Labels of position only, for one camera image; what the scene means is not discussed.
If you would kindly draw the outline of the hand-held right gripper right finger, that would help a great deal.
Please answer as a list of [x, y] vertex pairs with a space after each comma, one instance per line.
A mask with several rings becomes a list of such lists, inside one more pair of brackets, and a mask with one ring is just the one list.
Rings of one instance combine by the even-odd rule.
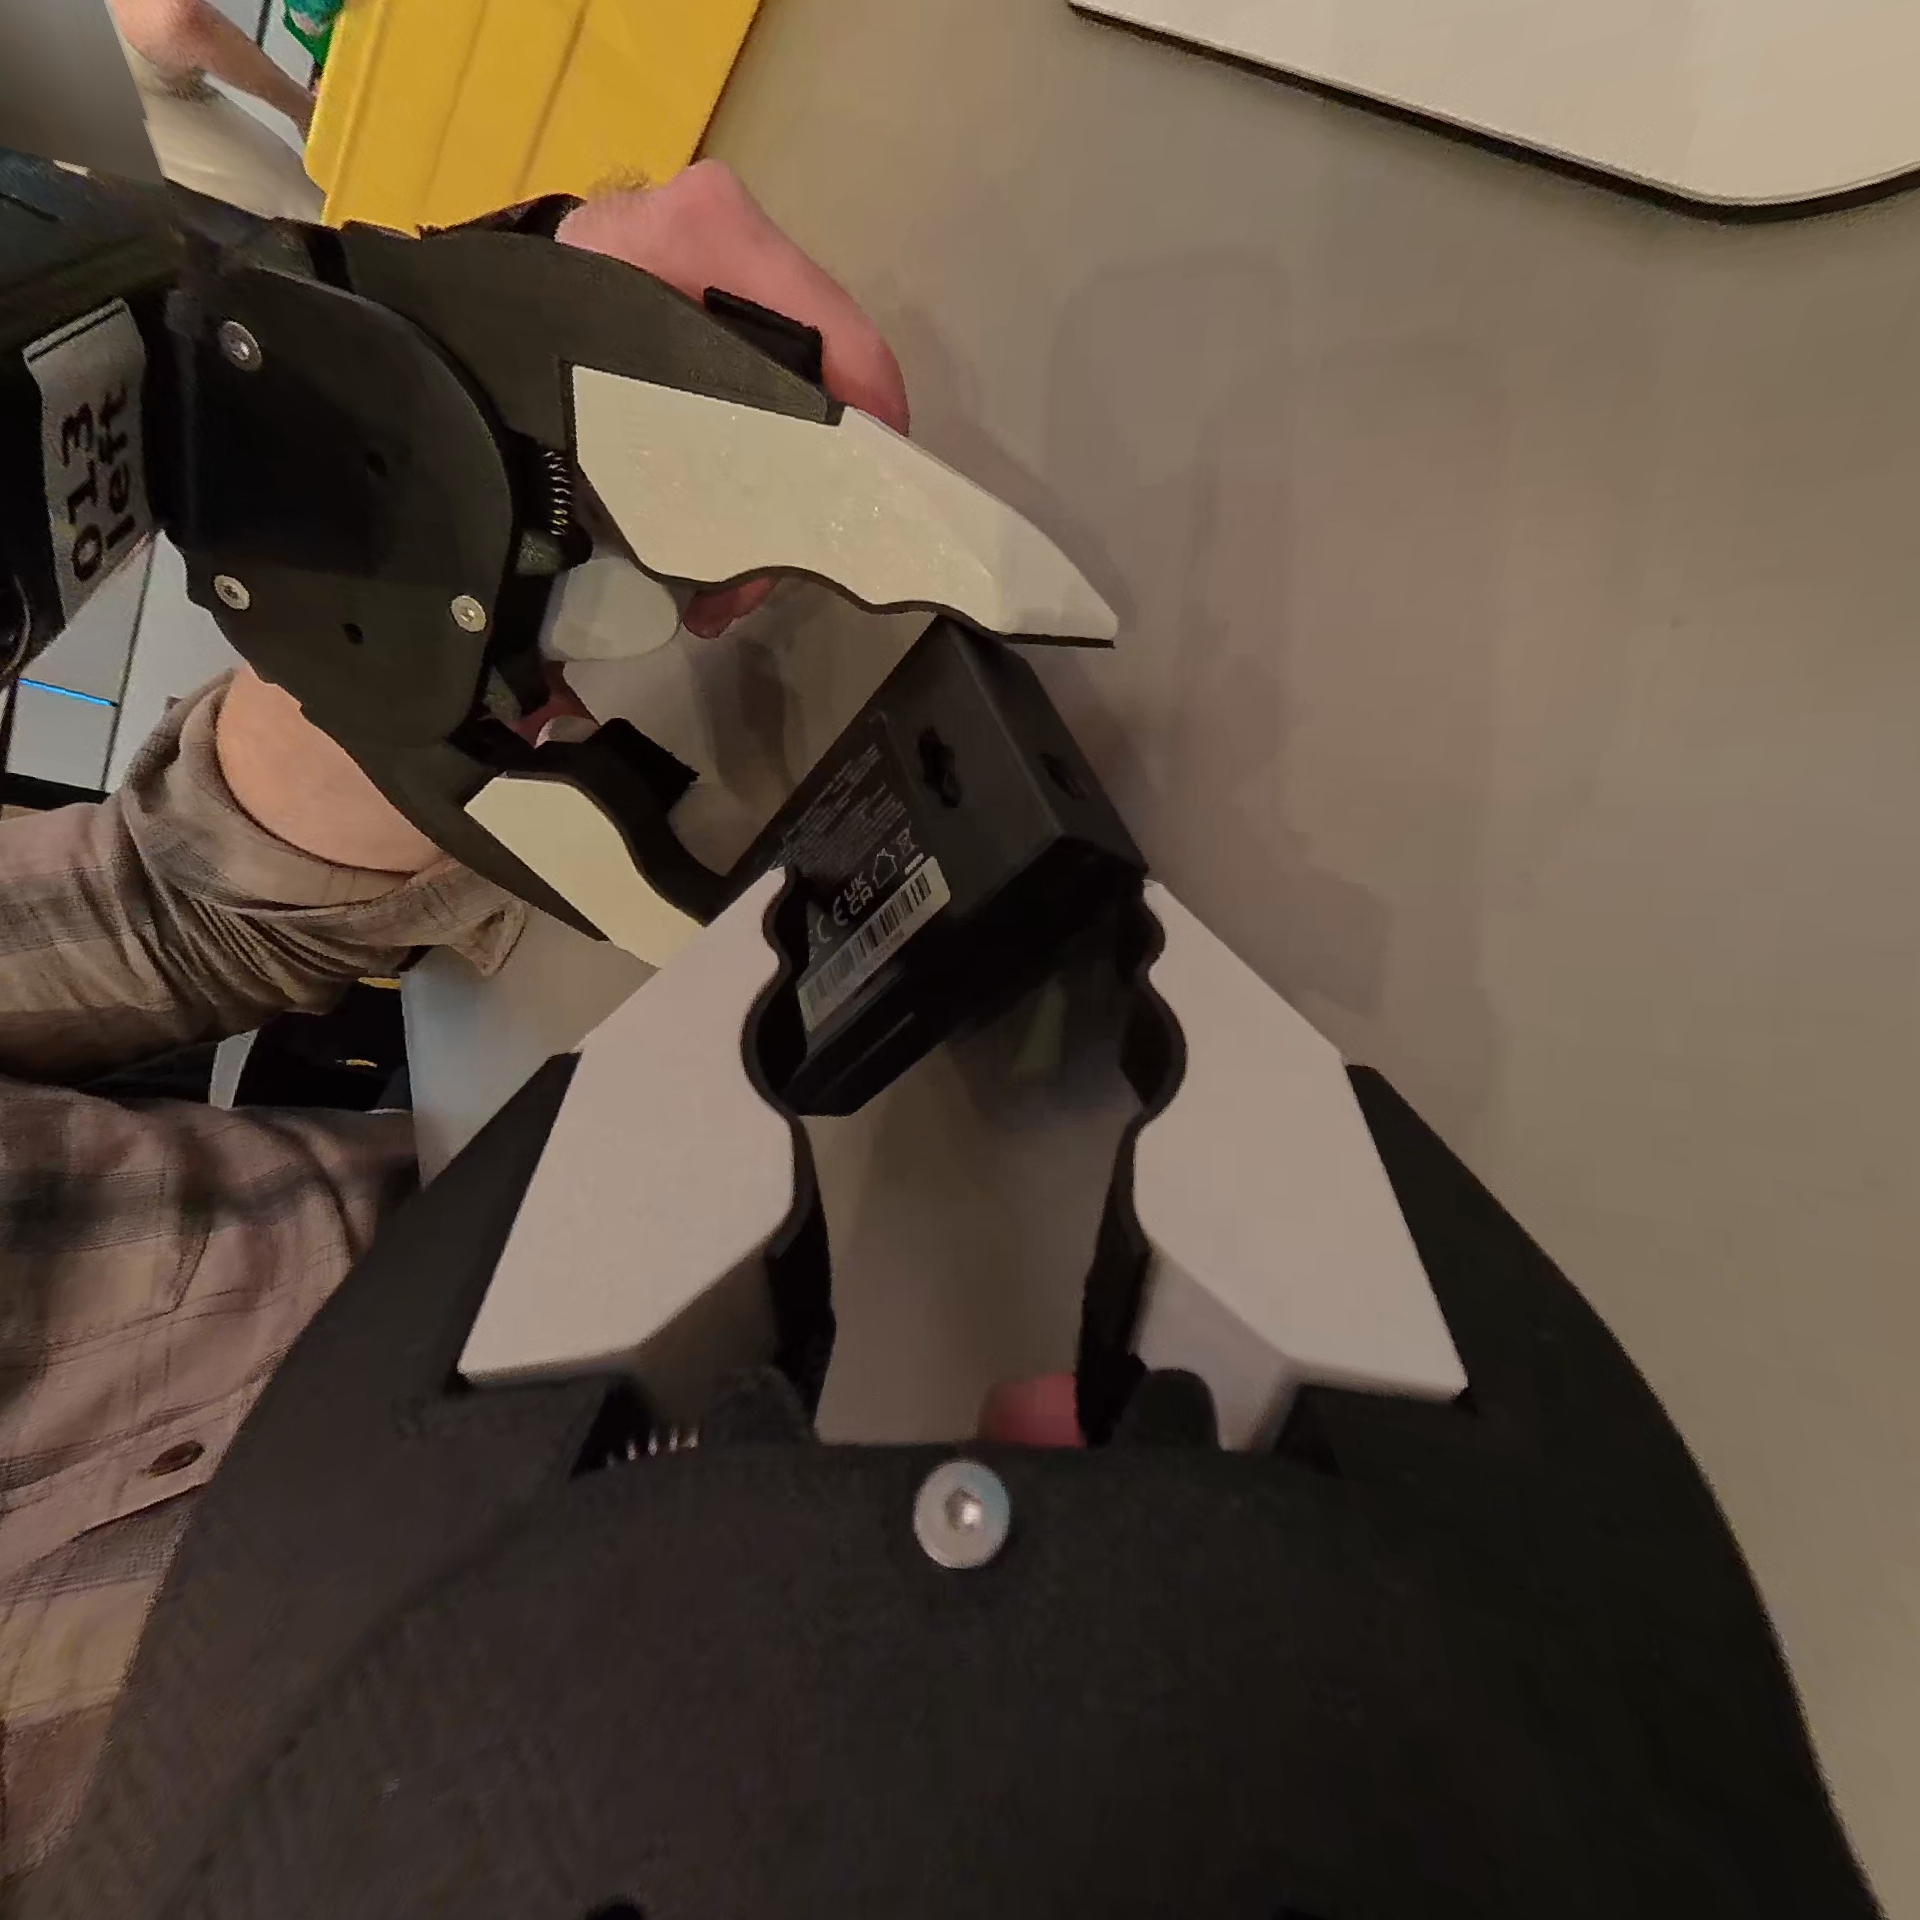
[[1196, 1375], [1222, 1449], [1271, 1446], [1306, 1386], [1454, 1403], [1466, 1372], [1348, 1067], [1172, 891], [1119, 917], [1113, 1158], [1078, 1322], [1078, 1429]]

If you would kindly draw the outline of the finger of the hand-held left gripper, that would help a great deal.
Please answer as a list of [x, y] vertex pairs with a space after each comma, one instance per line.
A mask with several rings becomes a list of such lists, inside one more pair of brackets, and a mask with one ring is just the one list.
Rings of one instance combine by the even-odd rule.
[[542, 738], [464, 821], [528, 873], [520, 893], [549, 917], [660, 970], [749, 883], [773, 815], [638, 726], [601, 724]]
[[814, 422], [597, 367], [572, 367], [569, 396], [582, 481], [625, 548], [557, 587], [544, 661], [649, 655], [693, 596], [775, 574], [1007, 639], [1118, 636], [1056, 541], [876, 417]]

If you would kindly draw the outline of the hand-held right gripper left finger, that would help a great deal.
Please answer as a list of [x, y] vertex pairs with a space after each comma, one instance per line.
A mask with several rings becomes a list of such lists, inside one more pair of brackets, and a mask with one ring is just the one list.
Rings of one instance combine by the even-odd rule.
[[775, 1365], [805, 1307], [780, 1274], [814, 1183], [749, 1061], [785, 961], [767, 871], [574, 1050], [557, 1116], [471, 1322], [471, 1386], [631, 1375], [714, 1388]]

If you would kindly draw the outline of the black network switch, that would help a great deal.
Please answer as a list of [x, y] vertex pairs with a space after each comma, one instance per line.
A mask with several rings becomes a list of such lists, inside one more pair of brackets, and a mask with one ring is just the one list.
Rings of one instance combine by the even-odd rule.
[[839, 1118], [1038, 987], [1145, 857], [1032, 668], [938, 617], [726, 877], [764, 873], [796, 883], [767, 1074]]

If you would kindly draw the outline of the yellow plastic bin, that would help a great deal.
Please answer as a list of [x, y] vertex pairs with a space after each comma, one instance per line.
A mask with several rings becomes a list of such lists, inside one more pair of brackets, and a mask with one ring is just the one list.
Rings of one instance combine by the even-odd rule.
[[304, 166], [329, 226], [402, 234], [687, 166], [759, 3], [350, 3]]

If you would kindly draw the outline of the person's left forearm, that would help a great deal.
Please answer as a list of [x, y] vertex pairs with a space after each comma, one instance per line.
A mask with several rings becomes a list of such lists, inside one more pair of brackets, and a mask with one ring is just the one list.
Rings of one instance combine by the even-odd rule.
[[526, 906], [458, 861], [354, 867], [239, 802], [224, 732], [262, 689], [245, 668], [206, 684], [108, 799], [5, 823], [5, 1076], [77, 1084], [319, 1015], [434, 949], [482, 977], [512, 955]]

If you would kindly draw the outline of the person's left hand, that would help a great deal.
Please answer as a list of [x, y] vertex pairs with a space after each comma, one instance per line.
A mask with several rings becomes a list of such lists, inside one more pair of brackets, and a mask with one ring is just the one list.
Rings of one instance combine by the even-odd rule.
[[621, 259], [694, 302], [717, 287], [817, 330], [826, 394], [910, 431], [904, 377], [877, 322], [724, 163], [697, 161], [665, 182], [604, 189], [559, 221], [557, 237]]

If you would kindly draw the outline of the person's right hand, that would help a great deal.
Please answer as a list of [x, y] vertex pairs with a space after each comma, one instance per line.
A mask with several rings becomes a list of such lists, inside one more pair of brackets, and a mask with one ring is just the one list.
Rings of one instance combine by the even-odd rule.
[[976, 1439], [1016, 1449], [1082, 1446], [1072, 1374], [997, 1383], [981, 1403]]

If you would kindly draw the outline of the person's plaid shirt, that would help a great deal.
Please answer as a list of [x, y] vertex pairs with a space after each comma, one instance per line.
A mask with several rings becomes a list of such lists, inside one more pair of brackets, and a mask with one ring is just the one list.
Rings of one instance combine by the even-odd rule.
[[200, 1485], [414, 1189], [405, 1111], [5, 1084], [5, 1879], [73, 1826]]

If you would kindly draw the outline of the white sign stand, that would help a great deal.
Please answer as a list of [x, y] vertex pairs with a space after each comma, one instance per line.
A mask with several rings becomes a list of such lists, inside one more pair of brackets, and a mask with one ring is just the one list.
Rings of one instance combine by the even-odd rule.
[[1076, 3], [1687, 209], [1916, 188], [1916, 3]]

